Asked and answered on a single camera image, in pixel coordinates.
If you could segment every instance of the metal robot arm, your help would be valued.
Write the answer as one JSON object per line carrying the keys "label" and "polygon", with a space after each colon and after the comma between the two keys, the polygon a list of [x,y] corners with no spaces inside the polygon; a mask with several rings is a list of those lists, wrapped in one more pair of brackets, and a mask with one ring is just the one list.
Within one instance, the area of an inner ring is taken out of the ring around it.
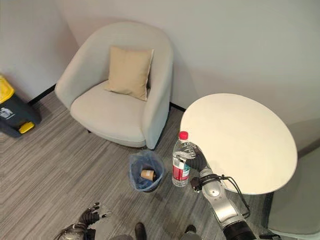
{"label": "metal robot arm", "polygon": [[92,207],[87,208],[79,217],[78,222],[61,230],[55,237],[55,240],[94,240],[96,230],[88,228],[89,225],[99,221],[100,218],[108,216],[107,213],[99,215],[96,212],[97,209],[99,209],[99,202],[96,202]]}
{"label": "metal robot arm", "polygon": [[193,144],[195,158],[187,159],[186,164],[198,170],[200,178],[191,180],[196,192],[202,189],[204,197],[212,206],[213,214],[219,223],[227,240],[255,240],[256,237],[249,228],[245,218],[235,204],[227,198],[226,191],[218,175],[208,167],[201,150]]}

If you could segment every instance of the chair seat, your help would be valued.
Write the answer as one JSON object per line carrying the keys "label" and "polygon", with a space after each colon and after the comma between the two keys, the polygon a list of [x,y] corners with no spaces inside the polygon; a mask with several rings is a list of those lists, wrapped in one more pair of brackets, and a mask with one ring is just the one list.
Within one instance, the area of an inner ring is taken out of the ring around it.
{"label": "chair seat", "polygon": [[130,147],[142,147],[145,101],[104,89],[102,82],[79,96],[71,105],[72,117],[96,135]]}
{"label": "chair seat", "polygon": [[271,231],[300,239],[320,239],[319,158],[320,147],[302,157],[291,180],[274,192],[268,223]]}

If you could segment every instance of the black shoe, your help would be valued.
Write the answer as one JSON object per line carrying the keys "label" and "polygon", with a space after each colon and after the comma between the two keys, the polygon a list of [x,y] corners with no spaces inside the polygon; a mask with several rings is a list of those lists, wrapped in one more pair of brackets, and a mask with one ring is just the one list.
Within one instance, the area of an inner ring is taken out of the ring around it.
{"label": "black shoe", "polygon": [[138,222],[134,228],[136,240],[147,240],[147,233],[143,223]]}
{"label": "black shoe", "polygon": [[196,229],[195,226],[190,224],[189,226],[186,227],[186,229],[184,231],[184,233],[187,233],[187,232],[193,232],[193,233],[196,234],[197,233],[197,229]]}

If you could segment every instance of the small trash bin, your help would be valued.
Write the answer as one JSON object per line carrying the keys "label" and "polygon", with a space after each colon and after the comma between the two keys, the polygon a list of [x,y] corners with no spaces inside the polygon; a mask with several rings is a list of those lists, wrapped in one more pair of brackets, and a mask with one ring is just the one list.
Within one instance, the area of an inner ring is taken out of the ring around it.
{"label": "small trash bin", "polygon": [[[130,159],[129,177],[133,188],[139,192],[150,193],[157,189],[165,174],[164,163],[150,150],[132,154]],[[151,181],[140,176],[142,170],[154,170],[155,180]]]}
{"label": "small trash bin", "polygon": [[40,115],[23,102],[13,87],[0,75],[0,130],[18,138],[41,122]]}

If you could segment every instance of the gray armchair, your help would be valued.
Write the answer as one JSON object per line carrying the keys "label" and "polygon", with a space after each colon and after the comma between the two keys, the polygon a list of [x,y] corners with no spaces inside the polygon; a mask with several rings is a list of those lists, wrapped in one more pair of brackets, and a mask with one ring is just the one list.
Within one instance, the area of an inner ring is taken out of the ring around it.
{"label": "gray armchair", "polygon": [[[109,48],[154,49],[147,101],[104,89]],[[71,116],[112,142],[154,149],[169,112],[173,50],[158,28],[118,22],[94,32],[80,47],[55,87]]]}
{"label": "gray armchair", "polygon": [[298,161],[290,181],[274,192],[268,228],[295,239],[320,240],[320,147]]}

